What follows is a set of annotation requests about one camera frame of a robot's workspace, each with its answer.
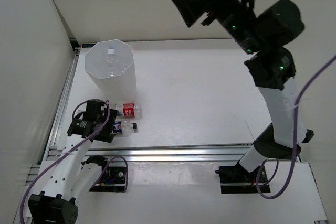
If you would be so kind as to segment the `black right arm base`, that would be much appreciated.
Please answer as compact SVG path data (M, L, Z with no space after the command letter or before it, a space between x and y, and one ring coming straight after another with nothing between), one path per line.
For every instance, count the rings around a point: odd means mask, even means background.
M257 194L257 172L258 168L252 173L244 173L236 166L220 166L215 171L222 194Z

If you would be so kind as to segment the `red label plastic bottle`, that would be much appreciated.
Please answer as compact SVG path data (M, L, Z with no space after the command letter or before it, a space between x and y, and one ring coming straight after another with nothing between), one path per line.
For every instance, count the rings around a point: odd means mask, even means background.
M142 117L142 108L136 103L117 103L115 109L118 112L118 116L126 118Z

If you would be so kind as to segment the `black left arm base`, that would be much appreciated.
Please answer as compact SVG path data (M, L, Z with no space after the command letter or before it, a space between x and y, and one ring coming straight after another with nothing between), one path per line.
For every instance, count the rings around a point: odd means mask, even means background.
M125 166L110 166L103 177L89 191L99 193L123 193L126 186Z

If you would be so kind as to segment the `Pepsi label plastic bottle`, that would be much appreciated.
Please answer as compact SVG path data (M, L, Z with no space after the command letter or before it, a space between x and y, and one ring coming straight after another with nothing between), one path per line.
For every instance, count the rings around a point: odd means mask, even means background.
M131 121L116 121L113 125L113 133L120 137L129 136L138 130L138 124Z

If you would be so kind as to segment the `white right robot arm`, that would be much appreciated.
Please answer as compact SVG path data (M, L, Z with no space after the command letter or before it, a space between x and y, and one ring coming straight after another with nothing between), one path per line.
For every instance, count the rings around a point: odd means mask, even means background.
M266 102L270 125L254 141L236 164L236 177L247 182L268 158L291 159L300 144L313 138L294 112L296 68L286 44L304 31L298 6L278 0L260 15L254 13L255 0L172 0L184 22L191 27L202 15L203 26L218 21L250 59L245 66Z

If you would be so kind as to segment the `clear unlabelled plastic bottle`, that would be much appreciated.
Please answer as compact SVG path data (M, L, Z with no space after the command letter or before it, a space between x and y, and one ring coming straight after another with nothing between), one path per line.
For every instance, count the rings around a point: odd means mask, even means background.
M108 49L108 54L107 54L107 69L108 69L108 74L109 77L114 77L115 76L115 50L113 48Z

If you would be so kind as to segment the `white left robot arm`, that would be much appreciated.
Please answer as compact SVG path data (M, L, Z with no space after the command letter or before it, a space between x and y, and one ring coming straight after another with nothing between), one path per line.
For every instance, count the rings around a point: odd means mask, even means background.
M110 176L107 166L82 162L93 141L112 142L117 111L109 107L109 101L100 99L87 100L83 105L83 112L71 116L61 156L37 176L41 179L51 170L47 183L38 193L26 193L22 200L34 223L75 223L80 193Z

